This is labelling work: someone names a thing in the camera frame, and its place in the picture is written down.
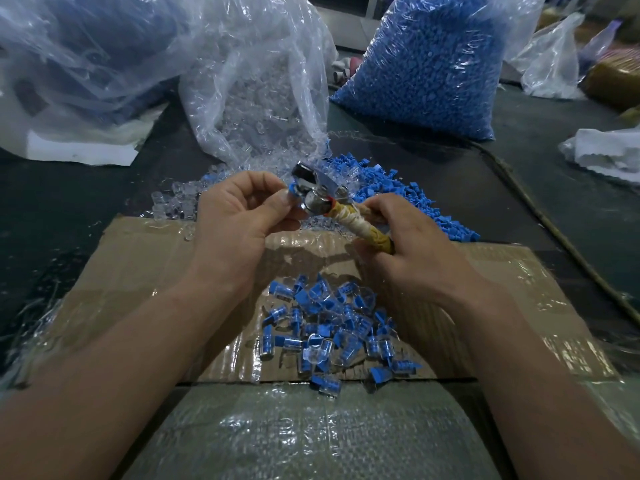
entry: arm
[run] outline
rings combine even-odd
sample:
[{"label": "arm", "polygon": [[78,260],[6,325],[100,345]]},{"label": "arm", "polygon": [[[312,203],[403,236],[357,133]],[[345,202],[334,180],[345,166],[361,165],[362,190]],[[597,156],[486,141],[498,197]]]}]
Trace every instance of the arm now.
[{"label": "arm", "polygon": [[272,174],[243,172],[203,193],[187,274],[2,405],[4,478],[109,477],[251,290],[265,236],[299,227],[284,187]]},{"label": "arm", "polygon": [[533,332],[510,295],[485,280],[427,216],[393,194],[365,202],[389,221],[397,254],[364,261],[454,320],[518,476],[636,479],[640,456]]}]

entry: person's left hand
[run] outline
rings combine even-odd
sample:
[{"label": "person's left hand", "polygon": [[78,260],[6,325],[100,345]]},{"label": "person's left hand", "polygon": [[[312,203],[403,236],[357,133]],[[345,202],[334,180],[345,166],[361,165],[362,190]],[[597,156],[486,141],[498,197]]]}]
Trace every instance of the person's left hand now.
[{"label": "person's left hand", "polygon": [[295,205],[284,182],[266,171],[244,171],[203,192],[187,276],[239,303],[252,289],[265,238],[297,230],[306,218]]}]

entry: yellow wrapped bundle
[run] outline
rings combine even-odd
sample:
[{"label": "yellow wrapped bundle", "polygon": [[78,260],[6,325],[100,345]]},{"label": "yellow wrapped bundle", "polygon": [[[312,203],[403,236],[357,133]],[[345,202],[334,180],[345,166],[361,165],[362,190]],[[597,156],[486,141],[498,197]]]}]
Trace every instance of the yellow wrapped bundle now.
[{"label": "yellow wrapped bundle", "polygon": [[640,104],[640,48],[608,52],[589,71],[582,89],[620,112]]}]

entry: cardboard sheet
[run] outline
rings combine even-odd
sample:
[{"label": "cardboard sheet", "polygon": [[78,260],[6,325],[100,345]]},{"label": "cardboard sheet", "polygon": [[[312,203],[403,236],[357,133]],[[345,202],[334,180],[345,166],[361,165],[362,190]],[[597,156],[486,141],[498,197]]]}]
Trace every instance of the cardboard sheet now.
[{"label": "cardboard sheet", "polygon": [[[395,318],[400,339],[411,342],[411,346],[399,342],[396,348],[423,364],[420,378],[474,376],[468,353],[446,313],[411,300],[380,276],[368,274],[355,260],[347,238],[337,233],[299,231],[274,234],[267,244],[250,297],[205,346],[186,380],[298,380],[294,356],[276,355],[269,362],[257,357],[260,308],[274,303],[266,293],[273,279],[317,272],[331,285],[355,279],[378,293],[378,304]],[[458,245],[483,275],[510,291],[533,329],[572,373],[590,379],[617,376],[585,323],[531,250],[504,244]],[[151,219],[116,218],[23,364],[22,378],[28,380],[50,357],[87,345],[144,300],[171,286],[188,265],[192,250],[193,243],[184,240],[179,222],[158,228]],[[368,365],[363,361],[348,369],[342,379],[364,379]]]}]

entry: blue item in bag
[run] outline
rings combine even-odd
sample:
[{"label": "blue item in bag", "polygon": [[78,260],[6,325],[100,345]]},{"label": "blue item in bag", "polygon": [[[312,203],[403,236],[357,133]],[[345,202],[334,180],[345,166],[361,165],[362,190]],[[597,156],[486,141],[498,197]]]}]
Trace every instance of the blue item in bag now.
[{"label": "blue item in bag", "polygon": [[508,13],[488,0],[396,0],[356,74],[332,97],[355,112],[493,139]]}]

